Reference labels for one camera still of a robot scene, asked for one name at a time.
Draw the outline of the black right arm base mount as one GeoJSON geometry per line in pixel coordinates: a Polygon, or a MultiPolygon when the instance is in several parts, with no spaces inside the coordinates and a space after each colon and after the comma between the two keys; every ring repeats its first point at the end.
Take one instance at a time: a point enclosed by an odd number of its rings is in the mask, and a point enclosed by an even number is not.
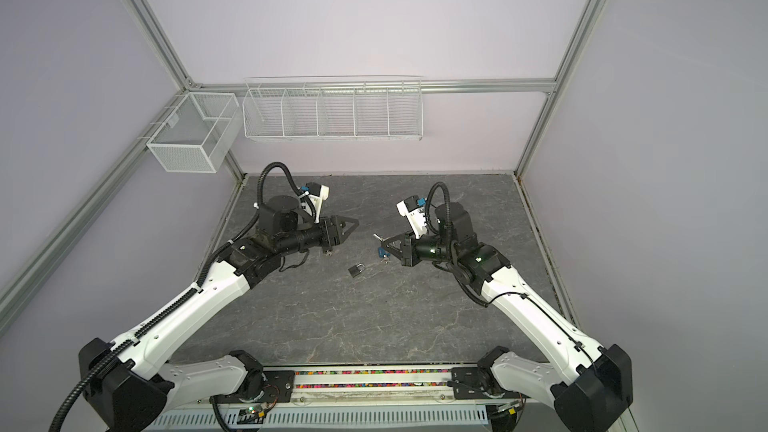
{"type": "Polygon", "coordinates": [[[452,368],[447,385],[459,400],[527,399],[526,395],[518,391],[503,389],[489,370],[476,365],[452,368]]]}

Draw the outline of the small black padlock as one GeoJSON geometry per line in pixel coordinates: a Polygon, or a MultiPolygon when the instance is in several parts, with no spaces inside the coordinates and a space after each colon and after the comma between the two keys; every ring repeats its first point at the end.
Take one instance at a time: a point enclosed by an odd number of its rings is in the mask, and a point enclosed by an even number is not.
{"type": "Polygon", "coordinates": [[[357,277],[362,274],[362,272],[366,269],[366,266],[363,263],[357,263],[353,266],[351,266],[348,269],[349,274],[352,277],[357,277]]]}

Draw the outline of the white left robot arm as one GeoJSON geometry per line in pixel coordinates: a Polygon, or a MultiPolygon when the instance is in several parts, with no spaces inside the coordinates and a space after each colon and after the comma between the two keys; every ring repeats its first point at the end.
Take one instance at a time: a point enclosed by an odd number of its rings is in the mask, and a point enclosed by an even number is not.
{"type": "Polygon", "coordinates": [[[288,256],[307,256],[313,248],[330,253],[348,239],[359,222],[323,215],[327,197],[327,187],[314,182],[300,187],[284,163],[268,164],[257,181],[254,216],[206,258],[183,292],[113,340],[95,338],[80,350],[81,378],[50,430],[62,429],[79,397],[111,431],[142,431],[162,413],[204,398],[265,397],[270,385],[264,367],[243,350],[187,366],[169,360],[225,306],[270,273],[286,270],[288,256]]]}

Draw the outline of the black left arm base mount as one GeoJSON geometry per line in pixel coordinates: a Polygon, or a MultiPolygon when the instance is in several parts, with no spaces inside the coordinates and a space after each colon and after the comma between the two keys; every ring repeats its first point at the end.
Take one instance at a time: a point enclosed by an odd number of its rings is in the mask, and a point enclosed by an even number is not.
{"type": "Polygon", "coordinates": [[[289,369],[249,372],[238,390],[243,403],[288,403],[294,390],[296,372],[289,369]]]}

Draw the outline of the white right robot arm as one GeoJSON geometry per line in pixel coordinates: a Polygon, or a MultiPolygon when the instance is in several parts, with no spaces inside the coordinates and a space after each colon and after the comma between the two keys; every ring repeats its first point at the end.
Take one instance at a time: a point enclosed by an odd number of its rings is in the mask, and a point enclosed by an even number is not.
{"type": "Polygon", "coordinates": [[[453,387],[473,398],[509,393],[552,408],[570,431],[607,431],[633,402],[632,361],[618,345],[605,347],[569,322],[524,280],[495,247],[478,240],[464,207],[437,182],[426,197],[397,205],[410,231],[380,242],[405,267],[428,262],[450,273],[477,305],[495,307],[543,353],[524,359],[497,346],[476,365],[470,379],[453,387]]]}

